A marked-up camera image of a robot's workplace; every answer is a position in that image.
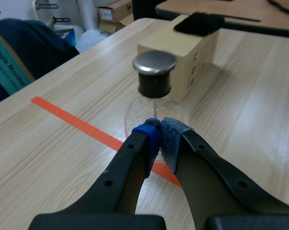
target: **blue fabric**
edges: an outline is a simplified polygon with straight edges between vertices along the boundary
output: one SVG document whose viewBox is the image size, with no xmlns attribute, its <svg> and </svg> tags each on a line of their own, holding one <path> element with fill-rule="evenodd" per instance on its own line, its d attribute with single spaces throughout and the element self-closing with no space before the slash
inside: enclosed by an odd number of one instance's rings
<svg viewBox="0 0 289 230">
<path fill-rule="evenodd" d="M 0 20 L 0 35 L 35 79 L 79 54 L 75 47 L 39 21 Z M 8 96 L 0 85 L 0 101 Z"/>
</svg>

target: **plastic bag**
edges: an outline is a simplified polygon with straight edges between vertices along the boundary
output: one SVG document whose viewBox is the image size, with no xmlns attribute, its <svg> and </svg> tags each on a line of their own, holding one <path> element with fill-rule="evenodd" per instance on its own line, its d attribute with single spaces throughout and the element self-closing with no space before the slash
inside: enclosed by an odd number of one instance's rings
<svg viewBox="0 0 289 230">
<path fill-rule="evenodd" d="M 88 30 L 81 35 L 75 47 L 80 53 L 82 53 L 95 44 L 103 41 L 108 36 L 108 33 L 100 33 L 99 30 Z"/>
</svg>

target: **blue gripper pad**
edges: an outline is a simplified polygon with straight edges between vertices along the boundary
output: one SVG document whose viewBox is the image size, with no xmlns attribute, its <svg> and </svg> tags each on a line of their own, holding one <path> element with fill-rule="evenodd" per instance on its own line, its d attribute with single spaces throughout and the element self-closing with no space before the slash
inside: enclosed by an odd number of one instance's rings
<svg viewBox="0 0 289 230">
<path fill-rule="evenodd" d="M 174 118 L 165 117 L 162 120 L 161 152 L 163 160 L 172 171 L 172 174 L 174 174 L 176 170 L 179 140 L 181 135 L 188 130 L 194 131 L 193 128 Z"/>
</svg>

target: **cardboard box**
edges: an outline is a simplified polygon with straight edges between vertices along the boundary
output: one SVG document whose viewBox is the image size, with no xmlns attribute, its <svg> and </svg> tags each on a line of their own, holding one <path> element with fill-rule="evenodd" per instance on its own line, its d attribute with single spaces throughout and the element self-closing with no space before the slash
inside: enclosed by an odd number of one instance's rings
<svg viewBox="0 0 289 230">
<path fill-rule="evenodd" d="M 12 95 L 34 80 L 11 46 L 0 36 L 0 85 Z"/>
<path fill-rule="evenodd" d="M 127 16 L 126 18 L 123 18 L 121 21 L 117 23 L 101 21 L 99 29 L 102 31 L 115 33 L 119 31 L 120 29 L 124 28 L 125 26 L 131 24 L 132 22 L 134 22 L 134 15 L 130 14 L 129 16 Z"/>
<path fill-rule="evenodd" d="M 132 14 L 131 0 L 113 0 L 98 7 L 98 15 L 101 21 L 117 23 Z"/>
<path fill-rule="evenodd" d="M 187 15 L 181 15 L 167 26 L 138 44 L 138 54 L 149 50 L 172 53 L 177 65 L 170 74 L 171 97 L 183 100 L 213 61 L 219 31 L 206 37 L 183 34 L 173 28 Z"/>
</svg>

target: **orange tape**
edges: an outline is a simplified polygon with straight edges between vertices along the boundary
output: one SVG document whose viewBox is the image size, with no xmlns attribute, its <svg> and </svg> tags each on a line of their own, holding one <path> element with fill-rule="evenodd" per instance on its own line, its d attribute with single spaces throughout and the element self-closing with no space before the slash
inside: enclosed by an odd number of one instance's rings
<svg viewBox="0 0 289 230">
<path fill-rule="evenodd" d="M 68 113 L 67 111 L 60 109 L 54 104 L 44 100 L 41 97 L 35 97 L 31 100 L 36 105 L 47 110 L 51 114 L 57 116 L 61 120 L 67 122 L 71 126 L 79 129 L 90 137 L 96 139 L 97 141 L 103 143 L 104 145 L 118 151 L 122 146 L 123 142 L 114 138 L 113 136 L 103 132 L 102 130 L 90 125 L 89 123 L 79 119 L 78 117 Z M 159 176 L 167 179 L 168 181 L 180 186 L 177 178 L 171 173 L 169 168 L 163 162 L 155 162 L 152 171 Z"/>
</svg>

